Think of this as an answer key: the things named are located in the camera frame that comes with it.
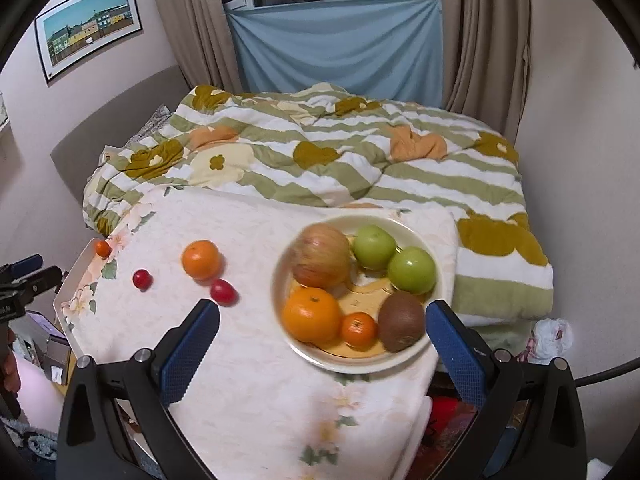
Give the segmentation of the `person's left hand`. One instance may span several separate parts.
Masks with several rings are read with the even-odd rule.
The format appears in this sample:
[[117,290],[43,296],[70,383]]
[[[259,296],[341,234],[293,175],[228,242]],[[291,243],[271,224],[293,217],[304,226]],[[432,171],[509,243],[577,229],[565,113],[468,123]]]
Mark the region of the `person's left hand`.
[[4,374],[3,385],[10,393],[17,394],[21,389],[21,377],[18,374],[17,362],[12,350],[12,344],[15,340],[15,335],[12,330],[8,330],[8,354],[3,361],[2,370]]

